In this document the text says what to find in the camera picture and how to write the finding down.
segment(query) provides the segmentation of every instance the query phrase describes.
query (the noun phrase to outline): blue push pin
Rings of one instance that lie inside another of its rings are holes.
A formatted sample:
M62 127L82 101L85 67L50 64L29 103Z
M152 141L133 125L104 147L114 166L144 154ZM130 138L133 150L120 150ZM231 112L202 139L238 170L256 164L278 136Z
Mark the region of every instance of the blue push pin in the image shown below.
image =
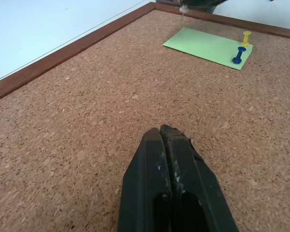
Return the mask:
M246 51L246 48L244 48L244 47L238 47L237 56L232 59L232 62L234 64L240 64L242 62L241 55L245 51Z

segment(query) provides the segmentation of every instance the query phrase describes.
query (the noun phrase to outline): brown wooden border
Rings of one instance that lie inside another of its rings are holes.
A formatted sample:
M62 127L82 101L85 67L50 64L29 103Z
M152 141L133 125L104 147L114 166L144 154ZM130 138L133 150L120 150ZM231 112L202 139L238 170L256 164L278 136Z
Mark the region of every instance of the brown wooden border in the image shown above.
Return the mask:
M180 14L178 7L176 6L153 2L148 3L145 6L140 7L139 9L42 58L41 60L38 60L37 62L3 78L0 80L0 99L153 10L178 15ZM197 11L191 12L186 16L290 39L290 29Z

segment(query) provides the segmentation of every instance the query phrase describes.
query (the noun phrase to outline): green sticky note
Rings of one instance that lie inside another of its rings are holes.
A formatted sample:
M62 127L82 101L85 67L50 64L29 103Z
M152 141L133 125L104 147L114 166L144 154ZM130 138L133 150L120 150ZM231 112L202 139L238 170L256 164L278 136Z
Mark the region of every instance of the green sticky note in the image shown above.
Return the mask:
M234 64L232 59L236 57L241 42L190 28L182 28L165 42L164 46L238 70L241 70L252 52L252 45L250 44L246 47L246 51L242 53L242 62Z

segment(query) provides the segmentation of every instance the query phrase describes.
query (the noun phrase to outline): white wall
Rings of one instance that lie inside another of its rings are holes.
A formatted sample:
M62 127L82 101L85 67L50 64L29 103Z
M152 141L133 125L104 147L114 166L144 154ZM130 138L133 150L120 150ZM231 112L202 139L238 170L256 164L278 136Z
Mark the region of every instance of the white wall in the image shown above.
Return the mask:
M0 79L150 0L0 0Z
M290 0L228 0L214 14L290 29Z

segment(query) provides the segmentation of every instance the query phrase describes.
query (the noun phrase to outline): black object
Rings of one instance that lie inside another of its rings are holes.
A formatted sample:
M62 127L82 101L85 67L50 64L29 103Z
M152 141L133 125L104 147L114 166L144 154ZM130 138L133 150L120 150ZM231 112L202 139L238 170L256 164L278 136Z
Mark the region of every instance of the black object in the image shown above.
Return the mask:
M118 232L238 232L218 181L190 139L146 132L123 178Z
M227 0L181 0L180 4L186 5L191 10L204 11L212 14L218 5L225 1Z

